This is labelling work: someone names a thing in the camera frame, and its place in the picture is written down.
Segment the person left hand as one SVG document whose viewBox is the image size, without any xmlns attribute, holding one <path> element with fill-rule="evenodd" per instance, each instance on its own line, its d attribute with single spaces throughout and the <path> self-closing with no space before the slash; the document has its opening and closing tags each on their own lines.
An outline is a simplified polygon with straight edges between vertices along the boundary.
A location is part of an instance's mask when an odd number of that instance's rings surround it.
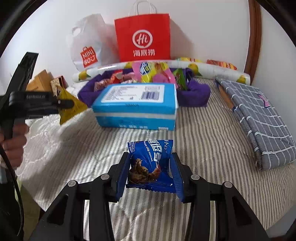
<svg viewBox="0 0 296 241">
<path fill-rule="evenodd" d="M 15 124 L 13 138 L 5 140 L 1 131 L 1 146 L 3 147 L 13 169 L 18 168 L 23 162 L 23 147 L 27 143 L 26 134 L 30 128 L 25 123 Z"/>
</svg>

